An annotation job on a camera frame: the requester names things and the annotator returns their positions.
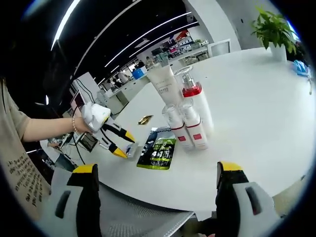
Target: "beige t-shirt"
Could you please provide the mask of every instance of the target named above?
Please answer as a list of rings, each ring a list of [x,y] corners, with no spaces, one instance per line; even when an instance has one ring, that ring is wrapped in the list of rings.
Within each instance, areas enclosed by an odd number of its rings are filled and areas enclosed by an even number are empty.
[[[50,185],[36,169],[21,143],[29,119],[18,111],[6,86],[2,88],[0,83],[0,166],[26,213],[33,220],[38,220],[43,198],[49,195]]]

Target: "green leaves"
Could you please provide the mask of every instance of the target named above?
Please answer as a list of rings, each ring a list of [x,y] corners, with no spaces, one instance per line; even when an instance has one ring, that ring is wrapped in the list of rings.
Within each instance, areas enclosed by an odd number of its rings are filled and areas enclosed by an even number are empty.
[[[270,11],[265,11],[263,7],[257,7],[259,16],[257,20],[251,22],[257,38],[260,39],[265,49],[269,47],[269,42],[272,42],[275,47],[285,45],[290,53],[294,51],[296,54],[296,46],[291,41],[291,29],[288,26],[285,18],[280,14],[274,14]]]
[[[262,43],[263,43],[263,46],[265,47],[265,49],[267,49],[269,47],[269,39],[268,38],[263,38]]]

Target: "bracelet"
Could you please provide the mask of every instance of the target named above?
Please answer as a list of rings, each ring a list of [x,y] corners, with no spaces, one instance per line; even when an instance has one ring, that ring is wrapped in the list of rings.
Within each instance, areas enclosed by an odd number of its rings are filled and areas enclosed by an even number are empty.
[[[75,131],[76,133],[78,133],[78,129],[77,129],[76,125],[75,125],[75,117],[73,117],[73,122],[72,122],[72,124],[73,124],[74,131]]]

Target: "gold packet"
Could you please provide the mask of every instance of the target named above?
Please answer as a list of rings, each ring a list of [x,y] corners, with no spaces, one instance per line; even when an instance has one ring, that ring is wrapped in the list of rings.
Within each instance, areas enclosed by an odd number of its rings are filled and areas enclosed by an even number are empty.
[[[141,120],[139,120],[138,125],[146,125],[148,124],[149,120],[153,117],[153,115],[146,115],[143,116]]]

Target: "white round table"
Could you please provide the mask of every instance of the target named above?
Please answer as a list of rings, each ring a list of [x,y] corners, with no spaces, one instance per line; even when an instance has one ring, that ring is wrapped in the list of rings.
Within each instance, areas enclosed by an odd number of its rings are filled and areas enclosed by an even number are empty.
[[[274,62],[264,48],[243,50],[193,65],[192,75],[205,90],[214,133],[205,151],[185,153],[176,147],[169,170],[136,167],[100,147],[86,154],[97,162],[99,180],[125,195],[154,205],[210,216],[216,210],[217,162],[243,167],[249,181],[274,196],[306,174],[315,143],[315,96],[290,62]],[[164,102],[147,84],[117,117],[143,145],[152,127],[166,126]],[[154,115],[147,125],[137,125]],[[128,143],[110,136],[123,148]]]

